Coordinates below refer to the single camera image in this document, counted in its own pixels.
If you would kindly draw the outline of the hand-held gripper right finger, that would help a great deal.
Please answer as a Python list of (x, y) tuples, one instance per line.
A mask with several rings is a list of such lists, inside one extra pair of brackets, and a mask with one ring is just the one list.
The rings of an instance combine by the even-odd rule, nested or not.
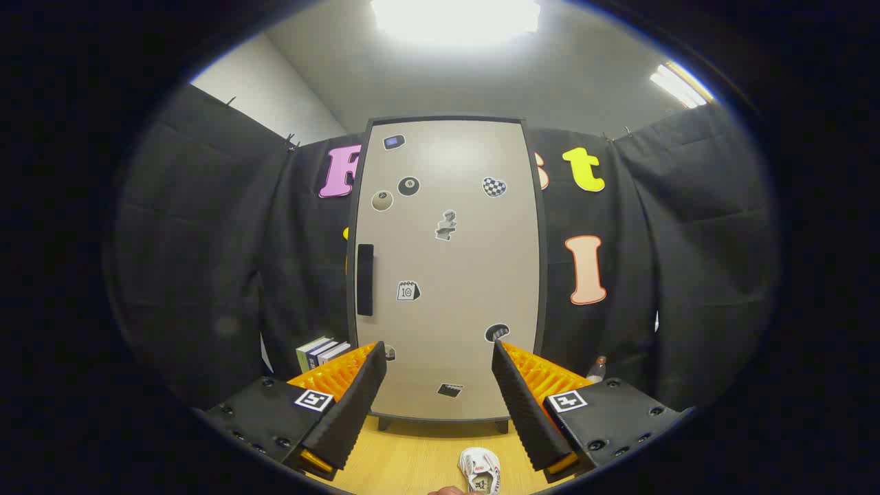
[(503, 340), (491, 369), (532, 467), (547, 481), (597, 475), (692, 418), (619, 378), (589, 379)]

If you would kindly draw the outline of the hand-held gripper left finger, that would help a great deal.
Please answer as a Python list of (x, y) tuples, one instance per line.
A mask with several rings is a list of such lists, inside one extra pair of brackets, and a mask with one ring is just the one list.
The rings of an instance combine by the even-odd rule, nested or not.
[(385, 347), (372, 342), (286, 382), (255, 379), (200, 417), (258, 457), (331, 481), (348, 463), (380, 391)]

